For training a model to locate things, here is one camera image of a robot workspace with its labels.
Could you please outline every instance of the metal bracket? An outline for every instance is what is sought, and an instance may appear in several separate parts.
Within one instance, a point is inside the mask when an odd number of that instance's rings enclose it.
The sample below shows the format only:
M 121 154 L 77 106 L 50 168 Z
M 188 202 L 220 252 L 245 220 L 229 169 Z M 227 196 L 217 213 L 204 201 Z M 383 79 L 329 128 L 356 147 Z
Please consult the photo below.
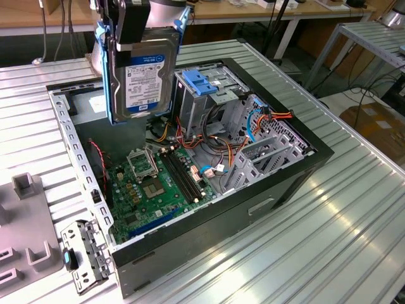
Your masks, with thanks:
M 72 272 L 79 295 L 104 283 L 114 272 L 106 242 L 95 220 L 77 221 L 62 230 L 63 245 L 73 250 L 78 269 Z

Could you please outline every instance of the yellow cable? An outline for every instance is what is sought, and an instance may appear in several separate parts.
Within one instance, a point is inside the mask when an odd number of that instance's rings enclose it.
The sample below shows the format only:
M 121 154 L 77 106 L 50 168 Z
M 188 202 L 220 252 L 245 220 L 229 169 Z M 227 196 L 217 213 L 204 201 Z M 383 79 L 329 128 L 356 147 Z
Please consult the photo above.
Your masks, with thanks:
M 164 140 L 165 140 L 166 135 L 167 135 L 167 129 L 168 129 L 168 127 L 169 127 L 169 124 L 167 123 L 167 124 L 166 124 L 166 127 L 165 127 L 165 131 L 163 132 L 163 135 L 162 135 L 159 139 L 157 139 L 157 140 L 155 140 L 155 141 L 157 141 L 158 143 L 160 143 L 161 141 L 164 141 Z

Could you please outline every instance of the expansion slot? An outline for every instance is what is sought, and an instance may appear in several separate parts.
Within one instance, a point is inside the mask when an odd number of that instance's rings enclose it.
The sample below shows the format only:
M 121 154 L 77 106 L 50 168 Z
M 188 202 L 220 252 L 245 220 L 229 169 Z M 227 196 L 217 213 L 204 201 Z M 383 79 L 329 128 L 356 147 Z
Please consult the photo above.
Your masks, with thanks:
M 161 161 L 189 203 L 196 203 L 203 198 L 199 188 L 184 170 L 183 164 L 171 151 L 161 154 Z

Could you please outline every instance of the side panel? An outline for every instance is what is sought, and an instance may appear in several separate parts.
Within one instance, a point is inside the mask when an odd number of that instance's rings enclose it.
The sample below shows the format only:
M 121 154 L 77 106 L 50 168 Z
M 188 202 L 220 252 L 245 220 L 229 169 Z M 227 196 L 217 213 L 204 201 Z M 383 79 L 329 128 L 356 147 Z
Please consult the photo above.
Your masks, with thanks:
M 261 192 L 255 190 L 254 185 L 248 187 L 246 191 L 250 195 L 257 192 L 259 194 L 221 214 L 218 214 L 216 217 L 195 226 L 193 229 L 171 239 L 167 243 L 163 243 L 151 251 L 144 252 L 142 256 L 137 256 L 124 265 L 120 265 L 123 252 L 118 251 L 113 253 L 122 296 L 124 298 L 130 296 L 133 292 L 177 269 L 179 266 L 187 263 L 187 261 L 205 250 L 215 246 L 224 239 L 233 236 L 264 215 L 269 214 L 272 209 L 274 210 L 288 200 L 306 181 L 306 179 L 317 168 L 324 165 L 325 162 L 326 160 L 305 172 L 299 172 L 298 174 L 295 174 L 294 176 L 291 176 Z M 231 201 L 235 200 L 236 195 L 238 194 L 233 194 L 228 198 Z M 219 205 L 225 203 L 226 200 L 224 199 L 217 204 L 209 205 L 208 207 L 199 210 L 194 215 L 182 220 L 180 225 L 187 226 L 192 225 L 194 222 L 198 222 L 198 219 L 194 220 L 193 217 L 207 218 L 209 214 L 215 213 L 218 207 L 221 208 Z M 172 226 L 170 229 L 175 231 L 176 227 Z M 130 245 L 130 251 L 126 250 L 127 248 L 124 250 L 127 253 L 132 252 L 133 256 L 135 256 L 135 253 L 142 252 L 144 251 L 144 248 L 150 246 L 150 241 L 153 241 L 151 239 L 153 238 L 153 234 L 154 233 L 146 235 L 143 240 Z

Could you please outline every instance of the aluminum slat table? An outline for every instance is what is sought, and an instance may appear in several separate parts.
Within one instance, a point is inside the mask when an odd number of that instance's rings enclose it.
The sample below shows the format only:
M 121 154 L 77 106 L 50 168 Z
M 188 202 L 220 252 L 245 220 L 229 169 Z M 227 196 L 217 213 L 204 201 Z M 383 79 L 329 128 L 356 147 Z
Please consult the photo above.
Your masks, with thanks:
M 334 151 L 295 196 L 125 301 L 114 276 L 77 296 L 62 269 L 1 303 L 389 303 L 405 283 L 405 173 L 238 41 L 184 46 L 178 63 L 232 57 Z M 58 236 L 88 219 L 46 84 L 90 79 L 85 59 L 0 69 L 0 182 L 39 174 Z
M 349 41 L 342 48 L 342 51 L 335 60 L 335 63 L 331 66 L 331 69 L 339 64 L 352 44 L 356 43 L 382 60 L 375 68 L 375 73 L 372 73 L 374 78 L 369 80 L 369 83 L 377 77 L 377 72 L 382 68 L 384 62 L 392 65 L 394 68 L 401 68 L 400 70 L 402 72 L 405 71 L 405 55 L 399 52 L 399 47 L 405 45 L 405 29 L 394 30 L 379 22 L 341 23 L 335 27 L 321 54 L 315 61 L 304 85 L 306 89 L 308 89 L 314 81 L 319 69 L 325 62 L 340 34 L 349 38 Z

